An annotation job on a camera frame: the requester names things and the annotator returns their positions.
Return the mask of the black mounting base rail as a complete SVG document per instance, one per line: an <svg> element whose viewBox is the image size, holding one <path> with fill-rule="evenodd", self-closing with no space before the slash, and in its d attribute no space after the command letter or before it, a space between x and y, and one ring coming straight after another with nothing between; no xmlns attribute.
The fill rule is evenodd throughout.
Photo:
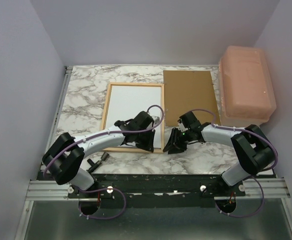
<svg viewBox="0 0 292 240"><path fill-rule="evenodd" d="M77 187L68 194L84 207L127 208L213 208L215 200L246 195L242 181L222 183L217 174L95 174L87 193Z"/></svg>

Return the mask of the translucent pink plastic box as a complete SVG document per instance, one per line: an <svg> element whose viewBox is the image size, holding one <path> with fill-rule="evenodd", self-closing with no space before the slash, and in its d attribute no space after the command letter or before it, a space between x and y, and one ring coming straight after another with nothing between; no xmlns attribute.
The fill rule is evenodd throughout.
<svg viewBox="0 0 292 240"><path fill-rule="evenodd" d="M265 53L229 46L219 61L220 122L227 127L260 126L277 108Z"/></svg>

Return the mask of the aluminium extrusion rail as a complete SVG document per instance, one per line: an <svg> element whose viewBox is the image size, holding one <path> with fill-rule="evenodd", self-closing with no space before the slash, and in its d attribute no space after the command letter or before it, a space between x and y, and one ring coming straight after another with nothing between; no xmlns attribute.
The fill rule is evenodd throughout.
<svg viewBox="0 0 292 240"><path fill-rule="evenodd" d="M52 180L31 180L26 192L26 201L67 201L70 185L58 185Z"/></svg>

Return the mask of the brown cardboard backing board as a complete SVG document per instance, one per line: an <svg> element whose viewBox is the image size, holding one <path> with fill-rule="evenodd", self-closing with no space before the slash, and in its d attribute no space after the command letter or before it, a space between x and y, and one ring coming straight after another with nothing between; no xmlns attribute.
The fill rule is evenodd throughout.
<svg viewBox="0 0 292 240"><path fill-rule="evenodd" d="M163 83L167 127L178 126L180 116L197 109L214 113L214 122L221 123L210 71L164 70Z"/></svg>

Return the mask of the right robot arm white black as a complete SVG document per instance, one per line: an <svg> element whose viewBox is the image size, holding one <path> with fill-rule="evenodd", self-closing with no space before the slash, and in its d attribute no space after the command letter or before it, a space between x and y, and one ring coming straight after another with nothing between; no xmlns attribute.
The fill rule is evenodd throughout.
<svg viewBox="0 0 292 240"><path fill-rule="evenodd" d="M224 171L216 183L216 191L222 196L233 192L237 183L268 171L278 163L275 147L257 125L226 127L214 122L200 123L189 111L179 117L178 127L171 130L163 152L183 153L194 143L217 143L234 148L238 162Z"/></svg>

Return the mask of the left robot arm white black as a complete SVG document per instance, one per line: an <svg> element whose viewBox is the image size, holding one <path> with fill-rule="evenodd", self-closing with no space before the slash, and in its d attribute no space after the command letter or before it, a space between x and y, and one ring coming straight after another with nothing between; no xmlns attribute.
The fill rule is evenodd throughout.
<svg viewBox="0 0 292 240"><path fill-rule="evenodd" d="M87 198L93 197L97 185L92 174L81 168L84 158L107 148L133 143L135 147L152 153L154 151L154 128L161 123L158 116L141 111L135 118L118 120L102 131L72 137L68 132L61 134L44 154L43 176L47 173L58 185L71 184Z"/></svg>

